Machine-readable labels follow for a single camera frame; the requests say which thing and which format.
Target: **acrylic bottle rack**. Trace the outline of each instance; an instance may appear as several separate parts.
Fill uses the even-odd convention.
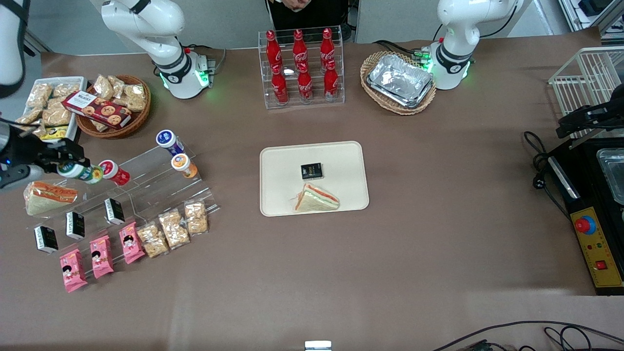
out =
[[[334,60],[336,61],[336,73],[338,73],[338,96],[333,102],[325,100],[324,96],[324,74],[321,73],[321,43],[323,42],[323,29],[326,27],[302,29],[303,40],[308,48],[308,72],[312,77],[313,99],[309,104],[303,104],[299,95],[299,85],[297,84],[298,73],[293,59],[293,44],[295,37],[293,31],[275,31],[275,37],[280,44],[282,68],[281,73],[286,78],[286,89],[288,90],[289,101],[286,105],[277,104],[277,98],[273,93],[271,78],[271,66],[266,57],[266,32],[258,33],[258,53],[260,55],[260,72],[262,75],[263,94],[267,109],[278,109],[291,106],[308,106],[319,104],[343,104],[344,103],[344,56],[343,56],[343,33],[340,27],[329,27],[332,32],[334,42]]]
[[[195,157],[186,145],[185,152],[191,159]],[[89,242],[108,234],[115,264],[124,257],[119,230],[126,225],[136,222],[138,227],[152,220],[158,222],[159,214],[173,208],[181,209],[186,200],[204,201],[208,214],[219,208],[210,188],[202,180],[200,174],[192,179],[184,178],[181,172],[171,167],[170,162],[171,155],[167,150],[154,147],[119,165],[132,177],[123,186],[116,186],[106,179],[94,185],[87,185],[74,179],[45,180],[48,183],[78,190],[79,198],[71,205],[43,214],[40,216],[43,217],[42,222],[28,227],[28,230],[33,233],[34,228],[40,225],[54,229],[59,250],[50,256],[58,258],[69,251],[79,249],[85,269],[91,267]],[[104,201],[108,198],[113,198],[122,204],[124,224],[117,225],[106,221]],[[66,213],[70,211],[84,216],[84,239],[76,241],[66,236]],[[86,274],[89,277],[91,270],[87,270]]]

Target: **black machine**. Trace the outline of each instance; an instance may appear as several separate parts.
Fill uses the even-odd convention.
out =
[[[565,210],[556,203],[572,221],[596,293],[624,295],[624,137],[591,138],[603,130],[624,128],[624,85],[614,90],[610,101],[583,106],[561,118],[559,125],[561,138],[591,132],[535,156],[539,173],[534,186],[556,202],[544,182],[546,172],[552,175]]]

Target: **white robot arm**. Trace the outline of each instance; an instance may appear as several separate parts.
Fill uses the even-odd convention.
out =
[[[24,81],[24,33],[30,0],[0,0],[0,98]]]
[[[432,73],[438,89],[453,89],[461,82],[474,48],[479,43],[477,23],[497,21],[522,7],[524,0],[440,0],[437,16],[446,26],[442,43],[431,44]]]
[[[169,0],[111,0],[102,4],[106,26],[139,45],[161,72],[165,86],[180,99],[210,84],[205,56],[185,52],[175,38],[184,29],[184,13]]]

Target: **bottle cap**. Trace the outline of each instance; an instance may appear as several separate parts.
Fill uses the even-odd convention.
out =
[[[186,154],[177,154],[171,159],[171,167],[176,171],[185,171],[190,164],[191,160]]]
[[[104,160],[100,162],[99,166],[104,171],[104,175],[103,175],[104,179],[113,178],[119,171],[119,166],[111,160]]]
[[[158,144],[158,146],[160,147],[164,147],[164,148],[172,147],[175,144],[176,140],[177,138],[175,137],[175,134],[169,129],[160,131],[156,135],[156,144]]]

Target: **white device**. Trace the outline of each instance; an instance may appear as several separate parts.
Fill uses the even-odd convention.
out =
[[[461,82],[479,43],[477,23],[497,21],[522,7],[524,0],[440,0],[437,16],[446,26],[444,40],[431,44],[436,88],[453,89]]]
[[[147,52],[173,96],[190,99],[209,87],[206,57],[185,52],[175,38],[184,29],[184,13],[174,2],[110,0],[102,4],[102,19]]]

